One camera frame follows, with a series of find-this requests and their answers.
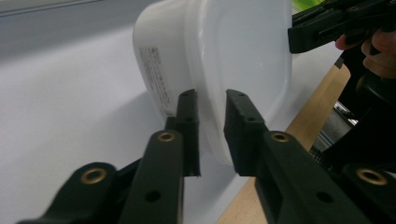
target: wooden surface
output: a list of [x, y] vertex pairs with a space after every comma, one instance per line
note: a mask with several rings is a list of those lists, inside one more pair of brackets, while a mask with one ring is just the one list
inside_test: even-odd
[[[350, 78], [348, 69], [333, 66], [312, 96], [297, 114], [287, 133], [294, 135], [308, 151], [332, 112], [342, 90]], [[254, 188], [255, 178], [250, 178], [218, 220], [218, 224], [267, 223]]]

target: white plastic container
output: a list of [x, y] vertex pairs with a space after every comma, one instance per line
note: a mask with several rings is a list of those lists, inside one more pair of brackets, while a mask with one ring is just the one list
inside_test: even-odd
[[177, 97], [198, 93], [200, 133], [214, 156], [231, 164], [223, 134], [227, 89], [249, 95], [267, 124], [284, 102], [291, 57], [290, 0], [165, 0], [134, 27], [134, 53], [164, 120]]

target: screw hole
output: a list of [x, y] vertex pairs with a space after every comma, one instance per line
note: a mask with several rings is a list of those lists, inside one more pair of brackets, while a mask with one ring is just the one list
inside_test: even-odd
[[161, 198], [161, 193], [158, 190], [152, 190], [146, 194], [145, 199], [149, 203], [155, 203]]
[[380, 173], [371, 169], [359, 169], [357, 170], [358, 177], [373, 185], [386, 185], [388, 180]]
[[81, 182], [86, 185], [97, 184], [106, 178], [107, 171], [102, 168], [92, 168], [81, 176]]
[[333, 201], [332, 196], [330, 196], [330, 194], [323, 191], [317, 192], [317, 198], [323, 201], [324, 203], [332, 203]]
[[170, 142], [173, 141], [174, 139], [175, 139], [175, 135], [172, 133], [161, 133], [160, 135], [158, 135], [158, 140], [162, 142]]
[[283, 133], [273, 133], [271, 137], [277, 142], [289, 142], [288, 136]]

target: black plastic part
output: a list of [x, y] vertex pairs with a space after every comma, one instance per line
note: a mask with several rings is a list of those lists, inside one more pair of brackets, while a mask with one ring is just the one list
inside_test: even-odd
[[355, 119], [359, 120], [369, 109], [369, 106], [356, 93], [356, 85], [359, 79], [368, 71], [362, 64], [366, 56], [361, 52], [361, 45], [358, 45], [345, 50], [341, 57], [350, 72], [350, 79], [338, 101], [354, 114]]
[[183, 134], [184, 176], [201, 175], [199, 163], [199, 120], [197, 93], [185, 91], [178, 96], [176, 131]]
[[396, 115], [396, 79], [381, 78], [367, 72], [358, 82], [356, 90], [369, 105], [392, 111]]
[[396, 29], [396, 5], [389, 0], [325, 1], [292, 17], [288, 30], [290, 53], [303, 53], [336, 40], [364, 38], [366, 31]]
[[131, 164], [122, 168], [121, 170], [117, 171], [117, 175], [119, 176], [120, 189], [128, 189], [129, 187], [131, 187], [140, 161], [141, 159], [134, 161]]
[[335, 61], [335, 63], [334, 63], [334, 65], [335, 65], [337, 68], [339, 68], [339, 69], [341, 69], [341, 67], [343, 66], [343, 64], [344, 64], [344, 59], [341, 58], [341, 57], [339, 57], [339, 58], [337, 59], [337, 61]]
[[256, 190], [268, 223], [372, 223], [293, 136], [267, 132], [259, 151]]
[[256, 140], [268, 129], [246, 94], [233, 90], [226, 92], [224, 134], [231, 151], [234, 169], [242, 176], [256, 175], [259, 158]]
[[396, 223], [394, 177], [372, 166], [349, 164], [344, 167], [340, 184], [374, 223]]
[[95, 162], [76, 170], [61, 187], [47, 212], [20, 224], [109, 223], [107, 209], [118, 198], [117, 172], [107, 163]]
[[[378, 202], [382, 204], [381, 211], [386, 211], [382, 214], [393, 220], [395, 201], [381, 201], [386, 199], [384, 195], [393, 194], [393, 189], [386, 189], [378, 197], [363, 185], [343, 184], [343, 178], [329, 175], [290, 134], [269, 132], [263, 122], [257, 126], [264, 127], [246, 129], [247, 118], [257, 113], [244, 93], [227, 91], [224, 130], [235, 170], [240, 175], [257, 177], [256, 190], [268, 223], [382, 223], [387, 217], [366, 216], [357, 206], [372, 207]], [[359, 190], [365, 198], [351, 200], [349, 192]]]
[[119, 224], [181, 223], [183, 136], [164, 130], [151, 136]]

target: white surface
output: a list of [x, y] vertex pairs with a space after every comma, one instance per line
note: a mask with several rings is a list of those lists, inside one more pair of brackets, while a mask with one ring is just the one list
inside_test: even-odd
[[0, 0], [0, 16], [64, 7], [97, 0]]
[[[121, 168], [137, 160], [163, 127], [132, 45], [134, 22], [150, 2], [101, 1], [0, 18], [0, 223], [41, 216], [84, 164]], [[270, 128], [287, 127], [337, 54], [329, 46], [297, 56], [290, 97]], [[184, 223], [215, 223], [246, 181], [201, 154], [203, 176], [186, 179]]]
[[134, 28], [134, 52], [161, 117], [177, 97], [198, 92], [201, 134], [232, 164], [223, 134], [226, 90], [249, 95], [271, 124], [291, 73], [290, 0], [166, 0], [147, 7]]

